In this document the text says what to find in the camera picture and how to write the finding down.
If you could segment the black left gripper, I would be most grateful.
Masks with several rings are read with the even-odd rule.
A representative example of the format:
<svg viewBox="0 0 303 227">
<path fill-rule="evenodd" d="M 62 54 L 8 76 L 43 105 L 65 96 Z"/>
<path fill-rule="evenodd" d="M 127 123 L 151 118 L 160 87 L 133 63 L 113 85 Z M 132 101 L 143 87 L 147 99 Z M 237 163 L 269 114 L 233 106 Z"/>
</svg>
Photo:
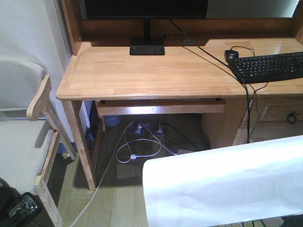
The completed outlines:
<svg viewBox="0 0 303 227">
<path fill-rule="evenodd" d="M 0 225 L 26 227 L 41 211 L 41 200 L 29 192 L 20 194 L 4 179 L 0 180 Z"/>
</svg>

